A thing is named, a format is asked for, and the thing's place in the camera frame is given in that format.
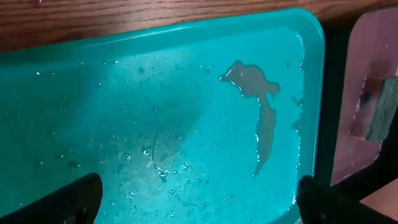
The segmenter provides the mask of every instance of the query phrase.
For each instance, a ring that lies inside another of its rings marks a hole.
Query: tray
[[[323,59],[303,9],[0,54],[0,215],[97,172],[95,223],[295,223]]]

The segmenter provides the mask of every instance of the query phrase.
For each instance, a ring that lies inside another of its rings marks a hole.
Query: wooden table
[[[398,0],[1,0],[0,52],[288,7],[330,21],[394,4]]]

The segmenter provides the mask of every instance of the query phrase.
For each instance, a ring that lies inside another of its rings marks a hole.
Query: black object
[[[97,216],[102,195],[100,176],[90,173],[0,218],[0,223],[91,224]]]
[[[308,175],[298,183],[297,205],[304,224],[398,224]]]

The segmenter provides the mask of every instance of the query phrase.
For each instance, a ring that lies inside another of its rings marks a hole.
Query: wet surface
[[[243,97],[256,97],[260,106],[260,115],[257,121],[257,165],[253,177],[260,173],[264,163],[271,153],[274,138],[275,109],[269,105],[266,94],[274,97],[280,90],[278,83],[267,80],[264,72],[256,65],[244,65],[237,60],[224,75],[220,76],[219,82],[230,82],[239,88]]]

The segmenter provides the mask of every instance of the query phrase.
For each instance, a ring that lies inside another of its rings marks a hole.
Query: plastic tray
[[[0,215],[97,172],[95,223],[295,223],[323,59],[303,9],[1,54]]]

